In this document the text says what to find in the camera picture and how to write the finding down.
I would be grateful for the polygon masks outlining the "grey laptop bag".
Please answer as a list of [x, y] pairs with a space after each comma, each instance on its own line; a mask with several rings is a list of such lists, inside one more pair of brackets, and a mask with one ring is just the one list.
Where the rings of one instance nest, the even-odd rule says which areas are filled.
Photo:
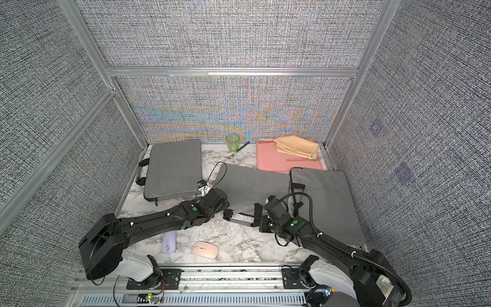
[[238, 165], [221, 165], [213, 183], [228, 196], [230, 206], [222, 218], [228, 222], [259, 227], [265, 218], [263, 206], [288, 193], [290, 177]]
[[344, 172], [292, 168], [290, 190], [310, 195], [313, 221], [321, 232], [347, 245], [366, 244]]
[[148, 202], [191, 196], [202, 179], [202, 144], [198, 139], [154, 144], [138, 163], [136, 184]]

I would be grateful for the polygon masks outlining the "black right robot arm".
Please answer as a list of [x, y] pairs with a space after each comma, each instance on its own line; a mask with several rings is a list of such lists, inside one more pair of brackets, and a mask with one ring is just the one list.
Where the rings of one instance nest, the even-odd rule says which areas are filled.
[[308, 287], [324, 285], [357, 300], [359, 306], [407, 306], [412, 292], [386, 257], [372, 249], [353, 248], [321, 232], [313, 217], [292, 217], [282, 200], [264, 206], [270, 232], [286, 244], [312, 251], [301, 266], [300, 280]]

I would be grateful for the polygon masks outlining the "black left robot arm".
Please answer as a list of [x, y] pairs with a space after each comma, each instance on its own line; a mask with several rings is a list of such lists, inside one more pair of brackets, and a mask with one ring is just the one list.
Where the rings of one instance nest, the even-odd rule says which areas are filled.
[[127, 248], [159, 234], [200, 226], [229, 206], [226, 193], [212, 188], [166, 211], [126, 218], [113, 213], [102, 216], [79, 242], [87, 279], [99, 280], [114, 272], [146, 289], [161, 287], [164, 278], [155, 257]]

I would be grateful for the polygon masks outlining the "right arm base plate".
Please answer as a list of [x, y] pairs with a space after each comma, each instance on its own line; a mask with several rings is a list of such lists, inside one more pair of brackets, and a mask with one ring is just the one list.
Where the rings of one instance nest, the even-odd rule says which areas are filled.
[[281, 267], [281, 275], [283, 280], [283, 288], [287, 290], [306, 289], [300, 280], [299, 270], [297, 267], [283, 265]]

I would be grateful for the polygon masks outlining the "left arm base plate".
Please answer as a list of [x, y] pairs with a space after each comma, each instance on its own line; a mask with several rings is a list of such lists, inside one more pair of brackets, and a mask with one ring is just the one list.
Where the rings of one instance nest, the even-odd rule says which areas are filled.
[[162, 269], [160, 278], [155, 279], [155, 285], [149, 280], [134, 281], [129, 279], [126, 285], [127, 290], [177, 290], [182, 276], [181, 269]]

